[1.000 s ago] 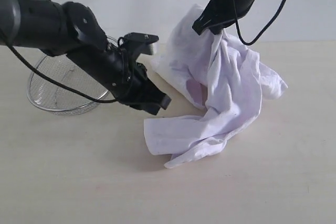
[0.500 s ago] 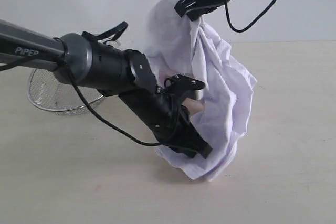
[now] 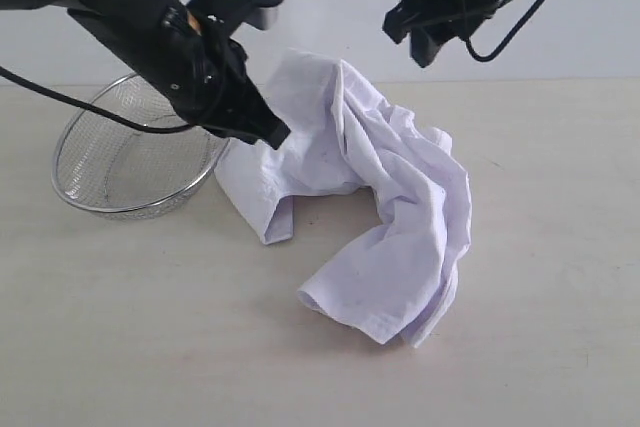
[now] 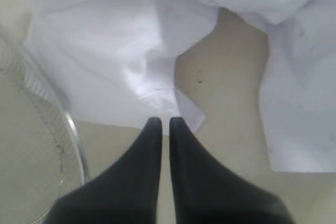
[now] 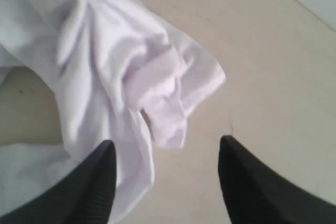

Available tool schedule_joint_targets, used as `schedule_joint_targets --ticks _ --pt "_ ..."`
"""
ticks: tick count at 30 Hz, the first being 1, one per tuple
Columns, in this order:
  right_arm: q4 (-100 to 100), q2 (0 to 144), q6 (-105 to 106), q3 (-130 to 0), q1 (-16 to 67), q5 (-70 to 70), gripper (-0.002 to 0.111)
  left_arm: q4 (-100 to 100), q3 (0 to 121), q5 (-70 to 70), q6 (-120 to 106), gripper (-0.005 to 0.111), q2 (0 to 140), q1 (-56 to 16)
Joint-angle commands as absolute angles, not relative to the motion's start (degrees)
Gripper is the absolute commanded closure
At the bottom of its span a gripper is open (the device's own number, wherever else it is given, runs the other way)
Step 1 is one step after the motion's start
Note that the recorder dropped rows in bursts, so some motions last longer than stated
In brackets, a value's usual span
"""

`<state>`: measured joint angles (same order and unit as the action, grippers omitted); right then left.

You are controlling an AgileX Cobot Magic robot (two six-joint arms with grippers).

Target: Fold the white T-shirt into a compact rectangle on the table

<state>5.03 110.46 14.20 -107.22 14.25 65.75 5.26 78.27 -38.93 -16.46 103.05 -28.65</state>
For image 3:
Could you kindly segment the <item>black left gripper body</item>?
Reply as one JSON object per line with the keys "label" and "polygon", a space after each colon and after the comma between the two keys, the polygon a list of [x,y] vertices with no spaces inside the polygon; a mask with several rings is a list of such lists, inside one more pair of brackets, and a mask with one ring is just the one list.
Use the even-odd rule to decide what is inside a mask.
{"label": "black left gripper body", "polygon": [[268,137],[270,108],[249,78],[247,55],[218,21],[158,21],[144,31],[149,43],[144,79],[162,93],[182,123],[151,128],[174,134],[200,127],[217,137]]}

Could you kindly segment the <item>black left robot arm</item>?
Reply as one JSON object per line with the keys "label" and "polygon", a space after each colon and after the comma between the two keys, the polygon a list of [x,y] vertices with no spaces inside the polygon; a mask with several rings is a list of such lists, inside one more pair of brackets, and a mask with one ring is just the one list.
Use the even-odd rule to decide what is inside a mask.
{"label": "black left robot arm", "polygon": [[233,39],[266,30],[283,0],[1,0],[5,11],[62,7],[164,96],[182,130],[278,148],[289,127],[268,106]]}

